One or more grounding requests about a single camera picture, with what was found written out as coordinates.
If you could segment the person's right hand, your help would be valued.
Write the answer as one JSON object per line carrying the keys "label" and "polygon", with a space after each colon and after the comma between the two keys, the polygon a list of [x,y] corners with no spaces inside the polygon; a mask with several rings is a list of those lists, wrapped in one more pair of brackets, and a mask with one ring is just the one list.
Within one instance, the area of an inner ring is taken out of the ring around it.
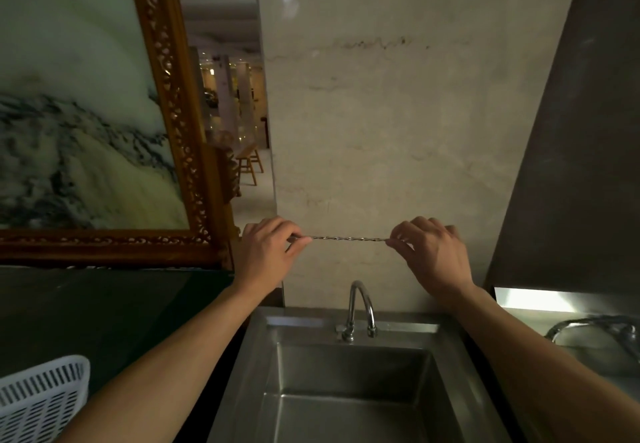
{"label": "person's right hand", "polygon": [[407,264],[418,283],[447,310],[454,310],[475,283],[466,245],[455,226],[445,226],[436,218],[418,216],[402,221],[389,238],[411,244],[415,260]]}

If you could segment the person's left hand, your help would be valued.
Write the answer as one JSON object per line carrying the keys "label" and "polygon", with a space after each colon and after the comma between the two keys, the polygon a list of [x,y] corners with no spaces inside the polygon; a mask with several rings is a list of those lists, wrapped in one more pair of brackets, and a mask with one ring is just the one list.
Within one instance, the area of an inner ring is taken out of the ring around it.
{"label": "person's left hand", "polygon": [[303,235],[297,224],[279,216],[245,226],[241,263],[232,284],[234,298],[256,307],[281,284],[298,258],[285,258],[285,242],[292,234]]}

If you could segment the twisted metal rod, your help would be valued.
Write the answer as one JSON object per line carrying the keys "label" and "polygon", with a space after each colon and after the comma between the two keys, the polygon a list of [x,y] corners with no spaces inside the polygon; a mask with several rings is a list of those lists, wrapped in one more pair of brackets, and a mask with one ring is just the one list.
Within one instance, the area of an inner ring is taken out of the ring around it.
{"label": "twisted metal rod", "polygon": [[344,241],[344,242],[367,242],[367,243],[386,243],[390,238],[388,237],[341,237],[341,236],[308,236],[292,234],[286,240],[286,242],[292,244],[300,238],[310,238],[313,240],[327,240],[327,241]]}

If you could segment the person's left forearm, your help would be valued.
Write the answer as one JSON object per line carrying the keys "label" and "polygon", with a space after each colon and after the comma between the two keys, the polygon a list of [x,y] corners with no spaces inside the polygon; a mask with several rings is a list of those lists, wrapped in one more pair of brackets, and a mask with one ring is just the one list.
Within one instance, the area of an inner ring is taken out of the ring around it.
{"label": "person's left forearm", "polygon": [[172,443],[233,336],[280,283],[237,277],[94,394],[56,443]]}

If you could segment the person's right forearm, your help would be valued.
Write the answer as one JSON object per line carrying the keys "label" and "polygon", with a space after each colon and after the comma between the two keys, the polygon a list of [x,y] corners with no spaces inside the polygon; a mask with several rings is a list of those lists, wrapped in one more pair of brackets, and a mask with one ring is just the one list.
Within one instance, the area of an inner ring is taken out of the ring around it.
{"label": "person's right forearm", "polygon": [[640,443],[640,403],[500,307],[476,285],[446,307],[554,443]]}

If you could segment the chrome gooseneck faucet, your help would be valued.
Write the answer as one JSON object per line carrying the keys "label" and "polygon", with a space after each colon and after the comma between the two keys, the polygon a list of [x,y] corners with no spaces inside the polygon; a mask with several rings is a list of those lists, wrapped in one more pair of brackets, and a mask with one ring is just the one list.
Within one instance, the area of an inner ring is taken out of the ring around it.
{"label": "chrome gooseneck faucet", "polygon": [[349,302],[346,321],[342,328],[339,328],[338,326],[336,327],[336,332],[340,334],[340,339],[346,343],[352,343],[355,340],[355,313],[357,295],[360,295],[364,304],[367,336],[373,339],[378,334],[378,325],[376,322],[376,315],[374,313],[371,295],[364,283],[360,280],[356,280],[352,282],[349,289]]}

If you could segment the wooden stool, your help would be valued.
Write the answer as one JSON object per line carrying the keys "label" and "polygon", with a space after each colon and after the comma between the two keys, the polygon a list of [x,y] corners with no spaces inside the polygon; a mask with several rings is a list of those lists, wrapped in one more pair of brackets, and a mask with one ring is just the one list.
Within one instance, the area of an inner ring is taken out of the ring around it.
{"label": "wooden stool", "polygon": [[252,186],[258,186],[257,174],[265,172],[258,146],[256,144],[246,146],[236,155],[236,160],[240,183],[242,183],[243,175],[249,175]]}

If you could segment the stainless steel sink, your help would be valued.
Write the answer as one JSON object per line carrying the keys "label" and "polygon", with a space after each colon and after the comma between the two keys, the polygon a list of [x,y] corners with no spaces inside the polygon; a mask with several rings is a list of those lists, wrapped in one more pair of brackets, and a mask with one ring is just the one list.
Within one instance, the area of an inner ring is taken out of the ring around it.
{"label": "stainless steel sink", "polygon": [[260,307],[207,443],[511,443],[444,315]]}

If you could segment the low chrome faucet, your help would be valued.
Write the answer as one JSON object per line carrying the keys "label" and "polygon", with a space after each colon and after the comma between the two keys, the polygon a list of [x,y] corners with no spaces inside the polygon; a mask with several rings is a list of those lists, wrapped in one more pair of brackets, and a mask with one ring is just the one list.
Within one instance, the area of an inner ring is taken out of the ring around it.
{"label": "low chrome faucet", "polygon": [[569,319],[552,326],[544,337],[556,343],[560,334],[571,328],[592,327],[608,334],[640,366],[640,318],[624,315],[598,315]]}

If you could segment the white plastic basket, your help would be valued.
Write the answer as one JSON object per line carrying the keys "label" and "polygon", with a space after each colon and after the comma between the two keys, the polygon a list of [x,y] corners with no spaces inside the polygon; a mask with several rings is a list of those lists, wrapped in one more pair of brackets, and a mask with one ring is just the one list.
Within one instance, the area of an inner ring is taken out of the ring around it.
{"label": "white plastic basket", "polygon": [[0,379],[0,443],[53,443],[88,399],[91,366],[69,355]]}

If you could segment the marble picture in carved frame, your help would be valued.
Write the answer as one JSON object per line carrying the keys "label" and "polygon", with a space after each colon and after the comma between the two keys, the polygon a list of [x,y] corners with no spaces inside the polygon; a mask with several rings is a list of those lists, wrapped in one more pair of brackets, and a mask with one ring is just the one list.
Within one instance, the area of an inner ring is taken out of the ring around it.
{"label": "marble picture in carved frame", "polygon": [[0,266],[234,266],[180,0],[0,0]]}

